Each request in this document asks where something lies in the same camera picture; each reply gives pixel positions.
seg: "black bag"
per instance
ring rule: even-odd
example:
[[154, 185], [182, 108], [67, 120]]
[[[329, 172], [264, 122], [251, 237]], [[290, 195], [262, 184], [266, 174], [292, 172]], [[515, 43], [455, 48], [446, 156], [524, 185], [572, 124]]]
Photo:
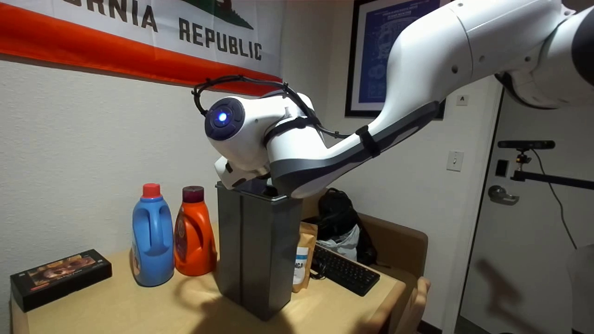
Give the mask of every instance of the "black bag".
[[359, 213], [346, 191], [336, 187], [327, 189], [318, 202], [318, 239], [336, 239], [346, 236], [355, 224], [361, 228], [357, 243], [357, 260], [370, 265], [377, 262], [377, 250], [372, 243], [370, 232], [362, 226]]

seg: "cable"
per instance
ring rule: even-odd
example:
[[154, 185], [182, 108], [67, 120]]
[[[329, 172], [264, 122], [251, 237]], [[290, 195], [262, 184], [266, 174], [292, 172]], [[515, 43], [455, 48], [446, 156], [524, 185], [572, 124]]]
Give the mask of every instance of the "cable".
[[[546, 174], [544, 165], [542, 165], [542, 159], [541, 159], [541, 154], [539, 154], [537, 150], [533, 150], [533, 154], [535, 154], [535, 156], [537, 156], [537, 159], [539, 159], [541, 172], [542, 172], [542, 174]], [[578, 243], [576, 243], [576, 239], [574, 239], [572, 232], [570, 232], [570, 226], [568, 226], [568, 223], [567, 223], [567, 219], [565, 219], [565, 206], [563, 206], [563, 202], [561, 202], [561, 198], [559, 198], [559, 195], [557, 195], [557, 191], [555, 191], [554, 184], [552, 184], [552, 182], [548, 182], [548, 185], [550, 185], [550, 189], [552, 189], [552, 193], [554, 193], [554, 197], [555, 197], [555, 200], [557, 200], [557, 204], [559, 204], [559, 213], [561, 213], [563, 228], [565, 228], [565, 232], [568, 234], [568, 237], [570, 237], [570, 241], [572, 241], [574, 249], [578, 249]]]
[[312, 126], [318, 130], [318, 132], [323, 132], [331, 137], [338, 137], [338, 139], [344, 139], [344, 137], [349, 137], [349, 133], [340, 133], [340, 132], [329, 132], [323, 128], [322, 120], [316, 117], [314, 109], [307, 106], [307, 102], [303, 102], [303, 98], [294, 91], [290, 89], [288, 83], [284, 82], [270, 82], [270, 80], [257, 80], [257, 78], [249, 78], [249, 76], [244, 76], [244, 74], [236, 74], [236, 76], [219, 76], [219, 78], [214, 78], [214, 80], [206, 80], [203, 83], [197, 83], [193, 89], [192, 89], [192, 95], [193, 95], [193, 102], [195, 106], [199, 108], [199, 111], [203, 113], [203, 117], [206, 117], [206, 109], [203, 108], [203, 102], [201, 102], [201, 96], [203, 96], [203, 91], [214, 87], [214, 85], [221, 85], [221, 83], [229, 83], [229, 82], [247, 82], [247, 83], [255, 83], [255, 85], [270, 85], [270, 87], [275, 87], [279, 89], [279, 95], [283, 96], [288, 96], [296, 102], [296, 106], [307, 115], [307, 119], [312, 122]]

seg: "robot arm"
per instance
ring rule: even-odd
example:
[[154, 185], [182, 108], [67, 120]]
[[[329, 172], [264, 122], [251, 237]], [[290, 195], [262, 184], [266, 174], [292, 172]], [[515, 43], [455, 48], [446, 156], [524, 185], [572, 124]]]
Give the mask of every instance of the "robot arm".
[[591, 59], [593, 7], [574, 15], [561, 0], [450, 2], [401, 31], [385, 108], [340, 143], [327, 146], [309, 124], [309, 100], [284, 95], [225, 98], [205, 126], [223, 154], [218, 172], [227, 187], [271, 176], [281, 193], [303, 198], [424, 128], [451, 91], [479, 78], [505, 76], [518, 98], [539, 108], [593, 98]]

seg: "table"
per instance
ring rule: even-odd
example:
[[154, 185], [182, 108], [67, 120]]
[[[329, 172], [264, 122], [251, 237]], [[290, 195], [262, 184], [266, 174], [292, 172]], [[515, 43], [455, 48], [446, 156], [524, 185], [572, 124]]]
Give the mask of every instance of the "table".
[[214, 275], [175, 276], [158, 287], [136, 284], [128, 252], [108, 256], [114, 276], [71, 293], [32, 312], [21, 312], [12, 300], [15, 334], [49, 332], [127, 332], [127, 334], [297, 334], [297, 332], [379, 332], [390, 317], [405, 284], [381, 275], [366, 297], [359, 297], [333, 280], [310, 280], [292, 295], [270, 321], [262, 321], [223, 297]]

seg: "framed picture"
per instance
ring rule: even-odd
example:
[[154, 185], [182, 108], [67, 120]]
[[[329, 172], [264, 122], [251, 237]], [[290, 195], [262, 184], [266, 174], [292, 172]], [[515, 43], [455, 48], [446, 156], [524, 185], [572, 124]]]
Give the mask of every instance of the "framed picture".
[[377, 117], [387, 98], [388, 56], [398, 35], [440, 0], [355, 0], [348, 117]]

